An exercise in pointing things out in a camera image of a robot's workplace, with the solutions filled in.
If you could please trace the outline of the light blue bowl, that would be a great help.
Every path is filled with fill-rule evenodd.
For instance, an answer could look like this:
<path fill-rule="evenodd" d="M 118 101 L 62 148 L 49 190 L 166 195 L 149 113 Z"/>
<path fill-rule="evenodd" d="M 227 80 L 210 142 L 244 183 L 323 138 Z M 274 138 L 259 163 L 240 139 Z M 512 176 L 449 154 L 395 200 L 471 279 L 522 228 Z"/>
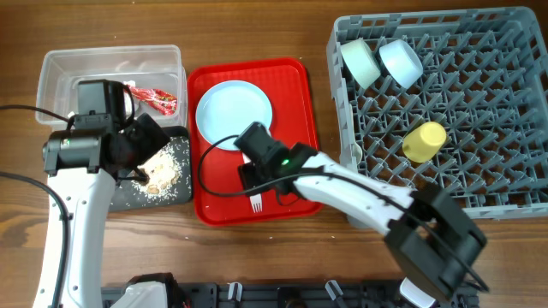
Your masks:
<path fill-rule="evenodd" d="M 411 46 L 398 39 L 379 48 L 382 63 L 403 88 L 410 88 L 423 75 L 423 65 Z"/>

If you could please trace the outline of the white napkin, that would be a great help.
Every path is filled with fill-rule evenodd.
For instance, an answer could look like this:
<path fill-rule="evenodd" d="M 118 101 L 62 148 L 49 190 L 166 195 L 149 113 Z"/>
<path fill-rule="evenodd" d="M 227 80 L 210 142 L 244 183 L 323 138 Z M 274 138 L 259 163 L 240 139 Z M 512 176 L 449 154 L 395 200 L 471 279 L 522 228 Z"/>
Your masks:
<path fill-rule="evenodd" d="M 123 81 L 123 84 L 129 88 L 135 87 L 134 80 Z M 124 91 L 124 105 L 125 116 L 128 119 L 138 109 L 138 106 L 135 104 L 133 94 L 131 92 Z"/>

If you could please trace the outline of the mint green bowl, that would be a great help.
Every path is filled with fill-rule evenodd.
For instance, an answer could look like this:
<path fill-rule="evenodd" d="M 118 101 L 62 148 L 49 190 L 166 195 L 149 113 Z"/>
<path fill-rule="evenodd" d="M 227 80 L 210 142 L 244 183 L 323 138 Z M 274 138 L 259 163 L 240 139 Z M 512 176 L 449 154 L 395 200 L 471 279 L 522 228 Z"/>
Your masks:
<path fill-rule="evenodd" d="M 367 89 L 380 77 L 379 65 L 362 38 L 342 45 L 341 53 L 348 71 L 362 88 Z"/>

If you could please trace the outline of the yellow plastic cup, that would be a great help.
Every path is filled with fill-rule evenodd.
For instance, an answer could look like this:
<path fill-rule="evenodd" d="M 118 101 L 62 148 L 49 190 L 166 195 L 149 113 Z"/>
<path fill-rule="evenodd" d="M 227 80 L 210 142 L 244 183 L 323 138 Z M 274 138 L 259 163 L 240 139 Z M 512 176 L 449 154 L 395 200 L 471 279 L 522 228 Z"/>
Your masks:
<path fill-rule="evenodd" d="M 438 153 L 446 139 L 447 133 L 441 124 L 425 122 L 405 136 L 402 151 L 409 160 L 424 163 Z"/>

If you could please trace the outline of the red snack wrapper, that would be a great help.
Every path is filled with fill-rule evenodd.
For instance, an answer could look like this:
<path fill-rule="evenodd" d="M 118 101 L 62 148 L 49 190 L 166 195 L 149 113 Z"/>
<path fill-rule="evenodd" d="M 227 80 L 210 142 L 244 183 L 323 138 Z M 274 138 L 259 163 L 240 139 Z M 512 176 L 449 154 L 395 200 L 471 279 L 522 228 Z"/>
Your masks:
<path fill-rule="evenodd" d="M 172 116 L 177 110 L 177 98 L 167 92 L 135 86 L 129 86 L 129 89 L 135 98 L 146 103 L 163 116 Z"/>

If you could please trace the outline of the rice and food scraps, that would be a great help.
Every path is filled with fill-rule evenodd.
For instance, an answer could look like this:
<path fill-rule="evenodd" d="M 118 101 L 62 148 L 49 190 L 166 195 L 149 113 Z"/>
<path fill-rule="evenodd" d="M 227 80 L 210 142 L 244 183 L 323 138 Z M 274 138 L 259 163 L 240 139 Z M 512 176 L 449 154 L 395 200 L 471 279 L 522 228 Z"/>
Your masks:
<path fill-rule="evenodd" d="M 131 181 L 137 195 L 146 201 L 175 201 L 192 192 L 189 143 L 184 138 L 172 139 L 162 150 L 139 166 L 148 177 L 146 183 Z"/>

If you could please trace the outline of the light blue plate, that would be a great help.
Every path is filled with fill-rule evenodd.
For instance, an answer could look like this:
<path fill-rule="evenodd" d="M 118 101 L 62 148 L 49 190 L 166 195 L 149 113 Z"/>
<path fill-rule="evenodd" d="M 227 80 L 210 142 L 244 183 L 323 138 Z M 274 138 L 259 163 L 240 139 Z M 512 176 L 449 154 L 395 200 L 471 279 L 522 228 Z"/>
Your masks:
<path fill-rule="evenodd" d="M 256 85 L 243 80 L 228 80 L 210 88 L 195 113 L 198 131 L 210 145 L 240 135 L 255 121 L 271 134 L 272 120 L 270 99 Z"/>

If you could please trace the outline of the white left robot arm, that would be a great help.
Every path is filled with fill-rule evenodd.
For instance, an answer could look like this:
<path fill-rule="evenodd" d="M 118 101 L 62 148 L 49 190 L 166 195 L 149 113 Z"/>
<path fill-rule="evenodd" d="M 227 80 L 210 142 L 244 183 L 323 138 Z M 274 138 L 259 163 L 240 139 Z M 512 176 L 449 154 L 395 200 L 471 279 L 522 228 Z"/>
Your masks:
<path fill-rule="evenodd" d="M 119 172 L 170 142 L 148 115 L 120 128 L 109 115 L 84 115 L 43 146 L 50 213 L 36 307 L 100 307 L 104 227 Z"/>

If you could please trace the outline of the white plastic spoon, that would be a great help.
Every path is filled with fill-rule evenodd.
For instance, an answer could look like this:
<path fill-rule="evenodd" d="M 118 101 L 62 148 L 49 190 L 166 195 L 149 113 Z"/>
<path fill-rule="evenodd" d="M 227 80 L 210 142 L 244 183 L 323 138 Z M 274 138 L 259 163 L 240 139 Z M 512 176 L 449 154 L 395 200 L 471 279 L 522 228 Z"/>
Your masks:
<path fill-rule="evenodd" d="M 352 157 L 356 160 L 356 162 L 360 162 L 361 159 L 363 158 L 363 151 L 361 149 L 361 147 L 356 144 L 356 143 L 353 143 L 351 145 L 351 151 L 352 151 Z"/>

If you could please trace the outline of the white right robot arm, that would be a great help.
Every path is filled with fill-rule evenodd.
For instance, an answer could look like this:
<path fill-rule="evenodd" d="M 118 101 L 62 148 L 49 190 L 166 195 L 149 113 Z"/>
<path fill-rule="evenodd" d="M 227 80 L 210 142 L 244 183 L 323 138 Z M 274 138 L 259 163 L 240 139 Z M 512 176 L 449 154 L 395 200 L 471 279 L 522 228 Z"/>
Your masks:
<path fill-rule="evenodd" d="M 473 264 L 487 244 L 477 225 L 438 187 L 415 191 L 351 172 L 301 143 L 246 141 L 235 146 L 248 157 L 241 167 L 245 191 L 275 190 L 338 209 L 384 237 L 405 277 L 399 293 L 416 307 L 450 300 L 468 283 L 488 286 Z"/>

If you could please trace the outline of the white plastic fork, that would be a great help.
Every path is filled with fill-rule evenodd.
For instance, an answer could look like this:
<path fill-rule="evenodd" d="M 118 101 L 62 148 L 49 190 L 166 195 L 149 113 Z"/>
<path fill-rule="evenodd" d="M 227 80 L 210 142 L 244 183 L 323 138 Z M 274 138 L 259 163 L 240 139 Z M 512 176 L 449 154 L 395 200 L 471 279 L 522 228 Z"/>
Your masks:
<path fill-rule="evenodd" d="M 263 210 L 262 196 L 260 193 L 250 196 L 249 201 L 251 203 L 253 213 L 257 214 Z"/>

